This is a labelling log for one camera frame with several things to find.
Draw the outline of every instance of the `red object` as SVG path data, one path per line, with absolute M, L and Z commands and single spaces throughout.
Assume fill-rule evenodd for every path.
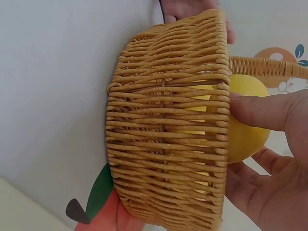
M 75 231 L 142 231 L 144 223 L 124 208 L 115 189 L 91 224 L 79 223 Z

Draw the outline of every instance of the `fingernail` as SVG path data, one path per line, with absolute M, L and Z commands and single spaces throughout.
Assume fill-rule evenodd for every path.
M 230 98 L 237 98 L 240 97 L 241 95 L 235 92 L 230 92 Z

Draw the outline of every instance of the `hand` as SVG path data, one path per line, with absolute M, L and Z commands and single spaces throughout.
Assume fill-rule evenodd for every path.
M 165 23 L 191 17 L 209 9 L 219 9 L 219 0 L 161 0 Z M 228 43 L 235 42 L 235 33 L 227 20 Z
M 231 96 L 240 122 L 284 131 L 294 157 L 262 149 L 253 156 L 271 176 L 229 165 L 226 196 L 262 231 L 308 230 L 308 90 L 269 97 Z

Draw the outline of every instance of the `yellow ball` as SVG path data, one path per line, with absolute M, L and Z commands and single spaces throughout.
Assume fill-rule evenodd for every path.
M 231 92 L 244 96 L 268 96 L 264 84 L 253 76 L 230 76 Z M 265 144 L 270 135 L 270 130 L 250 127 L 230 117 L 229 128 L 229 163 L 236 163 L 252 156 Z

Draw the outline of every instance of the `woven rattan strand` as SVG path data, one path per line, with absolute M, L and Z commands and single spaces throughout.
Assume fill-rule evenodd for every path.
M 154 26 L 122 51 L 108 86 L 106 143 L 115 188 L 136 218 L 170 231 L 219 229 L 230 73 L 308 76 L 295 64 L 229 57 L 219 10 Z

